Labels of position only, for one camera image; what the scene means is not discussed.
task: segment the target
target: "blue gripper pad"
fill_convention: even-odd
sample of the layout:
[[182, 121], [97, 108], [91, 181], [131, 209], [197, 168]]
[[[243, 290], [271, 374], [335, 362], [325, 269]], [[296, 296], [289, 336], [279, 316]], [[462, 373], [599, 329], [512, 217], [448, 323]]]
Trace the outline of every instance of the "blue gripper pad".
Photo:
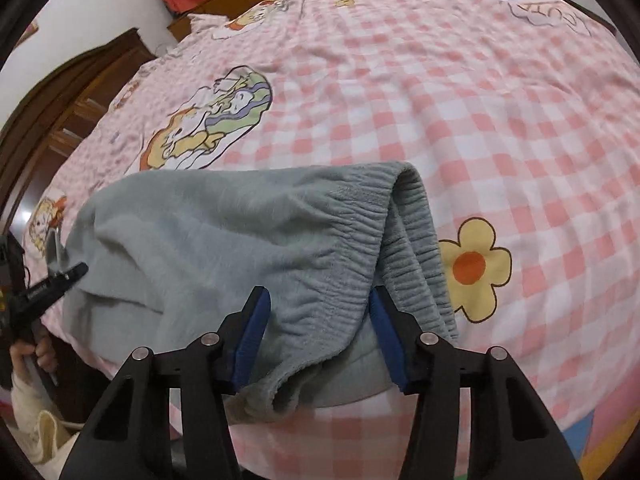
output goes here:
[[246, 324], [242, 338], [236, 347], [234, 355], [234, 372], [231, 382], [236, 391], [249, 384], [251, 370], [254, 368], [255, 358], [262, 336], [267, 328], [267, 322], [271, 314], [271, 297], [269, 291], [264, 288], [255, 304], [254, 312]]
[[400, 391], [404, 392], [409, 382], [406, 374], [404, 350], [391, 323], [391, 318], [375, 288], [369, 294], [369, 316], [376, 336], [378, 336], [378, 344], [385, 358], [391, 380], [400, 388]]

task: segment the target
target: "person's hand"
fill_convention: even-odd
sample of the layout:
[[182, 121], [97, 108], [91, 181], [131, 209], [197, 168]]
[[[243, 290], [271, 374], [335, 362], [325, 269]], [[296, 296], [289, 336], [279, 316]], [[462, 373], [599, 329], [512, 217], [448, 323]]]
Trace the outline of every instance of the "person's hand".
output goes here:
[[38, 357], [38, 366], [44, 371], [53, 373], [58, 368], [56, 351], [53, 349], [51, 338], [48, 334], [43, 336], [35, 347], [18, 339], [9, 348], [9, 353], [11, 354], [11, 362], [14, 365], [15, 374], [27, 384], [31, 383], [31, 377], [24, 364], [24, 358], [34, 352]]

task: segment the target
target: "bed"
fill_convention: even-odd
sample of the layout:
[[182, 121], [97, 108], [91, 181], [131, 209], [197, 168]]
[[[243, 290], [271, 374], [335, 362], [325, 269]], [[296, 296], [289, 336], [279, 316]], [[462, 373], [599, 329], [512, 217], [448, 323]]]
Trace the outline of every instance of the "bed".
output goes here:
[[[639, 69], [607, 27], [562, 0], [428, 4], [263, 0], [201, 26], [124, 85], [52, 177], [23, 228], [26, 261], [43, 275], [42, 224], [60, 222], [64, 238], [86, 199], [126, 174], [409, 160], [434, 213], [460, 344], [509, 349], [585, 478], [613, 478], [606, 470], [640, 420]], [[339, 34], [328, 42], [310, 21]], [[180, 127], [197, 134], [216, 114], [190, 115], [198, 103], [256, 74], [268, 104], [254, 120], [208, 144], [180, 142]], [[469, 233], [488, 257], [509, 259], [508, 276], [456, 271], [475, 252]], [[113, 374], [117, 364], [62, 331], [61, 315], [54, 307], [44, 322]], [[397, 475], [413, 408], [389, 392], [232, 436], [240, 461], [268, 478], [385, 478]], [[179, 428], [175, 408], [172, 421]], [[358, 449], [363, 428], [377, 447]], [[468, 421], [462, 430], [461, 478]], [[306, 438], [340, 452], [318, 460]]]

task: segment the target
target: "wooden headboard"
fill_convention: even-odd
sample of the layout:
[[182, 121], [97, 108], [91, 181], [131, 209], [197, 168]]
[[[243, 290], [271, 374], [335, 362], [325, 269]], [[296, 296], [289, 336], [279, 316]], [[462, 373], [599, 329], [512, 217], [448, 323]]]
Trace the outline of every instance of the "wooden headboard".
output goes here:
[[152, 59], [132, 28], [66, 62], [22, 99], [0, 130], [0, 233], [21, 239], [58, 168]]

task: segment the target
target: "cartoon girl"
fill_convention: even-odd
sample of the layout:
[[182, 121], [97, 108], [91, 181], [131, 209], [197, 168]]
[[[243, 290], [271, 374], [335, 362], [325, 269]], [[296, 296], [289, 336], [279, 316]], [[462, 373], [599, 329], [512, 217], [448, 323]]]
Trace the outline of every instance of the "cartoon girl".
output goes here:
[[232, 69], [171, 115], [142, 153], [140, 171], [208, 166], [260, 122], [272, 97], [262, 74], [247, 66]]
[[44, 256], [47, 232], [49, 229], [56, 229], [62, 224], [65, 206], [66, 196], [55, 202], [48, 197], [44, 197], [36, 206], [36, 210], [29, 220], [29, 238], [41, 256]]
[[264, 0], [225, 25], [231, 30], [242, 30], [247, 25], [261, 22], [272, 10], [287, 10], [286, 0]]

